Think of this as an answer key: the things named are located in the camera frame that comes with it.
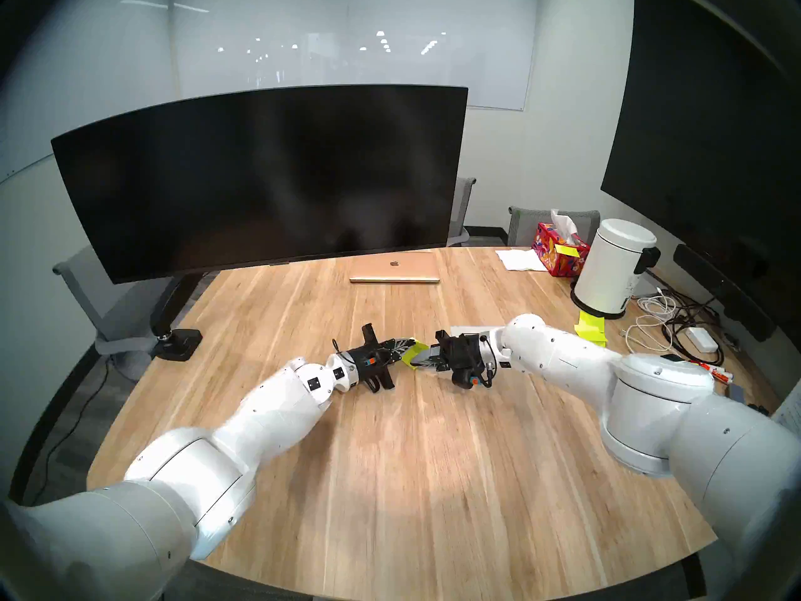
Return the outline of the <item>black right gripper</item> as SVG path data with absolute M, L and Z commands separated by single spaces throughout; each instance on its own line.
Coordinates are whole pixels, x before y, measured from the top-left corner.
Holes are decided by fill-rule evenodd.
M 495 352 L 488 333 L 462 333 L 451 336 L 444 330 L 435 334 L 437 348 L 428 348 L 414 356 L 417 369 L 444 375 L 462 389 L 482 385 L 492 387 L 495 377 Z

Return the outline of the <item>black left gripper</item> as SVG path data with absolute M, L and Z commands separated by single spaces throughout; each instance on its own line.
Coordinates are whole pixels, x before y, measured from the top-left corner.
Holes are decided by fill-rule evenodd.
M 356 370 L 356 383 L 364 383 L 373 393 L 394 389 L 389 366 L 403 362 L 415 345 L 415 339 L 392 338 L 379 342 L 371 323 L 362 326 L 362 334 L 363 345 L 348 351 L 350 364 Z

